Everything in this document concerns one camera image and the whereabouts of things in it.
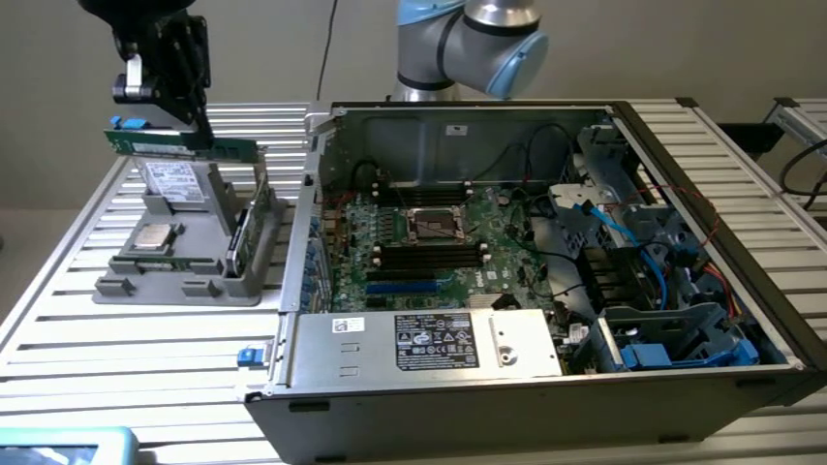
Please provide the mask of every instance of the green circuit board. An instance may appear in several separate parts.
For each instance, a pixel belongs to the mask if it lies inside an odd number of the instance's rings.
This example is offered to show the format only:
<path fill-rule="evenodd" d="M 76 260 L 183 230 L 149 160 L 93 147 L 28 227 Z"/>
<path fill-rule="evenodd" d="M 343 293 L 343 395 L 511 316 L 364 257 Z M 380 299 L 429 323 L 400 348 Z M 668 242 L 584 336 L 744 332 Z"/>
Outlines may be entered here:
<path fill-rule="evenodd" d="M 343 205 L 341 218 L 345 221 L 341 221 L 339 229 L 339 237 L 345 240 L 335 241 L 332 248 L 336 270 L 332 311 L 465 308 L 469 297 L 500 294 L 514 295 L 522 308 L 551 308 L 552 299 L 540 296 L 551 293 L 548 284 L 536 283 L 532 291 L 524 281 L 522 284 L 519 282 L 518 270 L 523 268 L 528 281 L 534 281 L 543 262 L 506 236 L 504 228 L 518 202 L 508 201 L 503 205 L 496 201 L 508 199 L 510 195 L 510 190 L 496 187 L 475 189 L 475 194 L 459 206 L 464 238 L 433 234 L 433 237 L 419 240 L 423 245 L 476 244 L 483 241 L 488 245 L 490 261 L 480 267 L 437 269 L 435 278 L 439 290 L 435 294 L 384 294 L 388 301 L 384 308 L 368 308 L 365 305 L 367 273 L 376 269 L 371 263 L 371 253 L 377 242 L 385 246 L 413 246 L 408 241 L 407 210 L 403 207 L 379 207 L 364 195 L 348 201 Z M 428 211 L 444 209 L 424 208 Z"/>

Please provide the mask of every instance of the motherboard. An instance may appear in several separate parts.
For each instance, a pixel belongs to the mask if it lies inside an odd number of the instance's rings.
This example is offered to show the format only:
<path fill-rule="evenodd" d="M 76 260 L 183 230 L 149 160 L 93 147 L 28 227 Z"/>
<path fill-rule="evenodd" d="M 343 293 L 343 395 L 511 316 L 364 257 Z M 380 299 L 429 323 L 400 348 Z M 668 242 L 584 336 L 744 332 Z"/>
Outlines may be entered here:
<path fill-rule="evenodd" d="M 344 194 L 328 210 L 332 312 L 551 308 L 543 262 L 503 231 L 519 188 Z"/>

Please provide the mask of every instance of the warning label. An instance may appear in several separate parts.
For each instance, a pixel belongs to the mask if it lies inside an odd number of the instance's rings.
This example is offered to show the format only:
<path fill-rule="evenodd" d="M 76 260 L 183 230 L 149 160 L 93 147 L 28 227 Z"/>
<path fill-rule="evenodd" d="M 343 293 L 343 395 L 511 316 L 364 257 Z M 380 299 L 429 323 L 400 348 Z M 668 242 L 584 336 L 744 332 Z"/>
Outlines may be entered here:
<path fill-rule="evenodd" d="M 145 170 L 167 202 L 204 202 L 192 167 L 187 163 L 147 163 Z"/>
<path fill-rule="evenodd" d="M 479 368 L 471 313 L 395 316 L 401 371 Z"/>

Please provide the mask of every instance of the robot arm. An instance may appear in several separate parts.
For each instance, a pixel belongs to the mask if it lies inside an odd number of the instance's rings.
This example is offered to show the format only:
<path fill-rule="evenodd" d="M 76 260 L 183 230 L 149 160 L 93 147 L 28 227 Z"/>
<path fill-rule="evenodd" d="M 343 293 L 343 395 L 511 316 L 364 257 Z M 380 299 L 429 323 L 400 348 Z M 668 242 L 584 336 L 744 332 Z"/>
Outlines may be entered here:
<path fill-rule="evenodd" d="M 400 0 L 397 83 L 392 99 L 456 100 L 463 84 L 510 99 L 546 58 L 532 0 Z"/>
<path fill-rule="evenodd" d="M 152 126 L 184 129 L 187 148 L 209 148 L 207 21 L 187 14 L 195 0 L 77 2 L 112 27 L 115 47 L 127 62 L 127 73 L 112 86 L 115 103 L 133 107 Z"/>

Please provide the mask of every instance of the white wall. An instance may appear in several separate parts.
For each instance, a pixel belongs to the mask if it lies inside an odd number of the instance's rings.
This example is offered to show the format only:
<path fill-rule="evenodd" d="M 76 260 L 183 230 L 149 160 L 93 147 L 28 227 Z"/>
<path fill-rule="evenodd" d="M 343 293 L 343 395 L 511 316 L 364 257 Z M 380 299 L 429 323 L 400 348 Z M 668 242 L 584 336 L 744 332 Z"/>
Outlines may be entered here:
<path fill-rule="evenodd" d="M 213 102 L 305 101 L 332 0 L 199 0 Z M 551 35 L 526 97 L 691 96 L 719 119 L 771 97 L 826 96 L 827 1 L 538 0 Z M 381 99 L 395 76 L 395 1 L 340 0 L 323 98 Z M 123 65 L 71 0 L 0 0 L 0 206 L 72 208 L 111 164 L 100 129 Z"/>

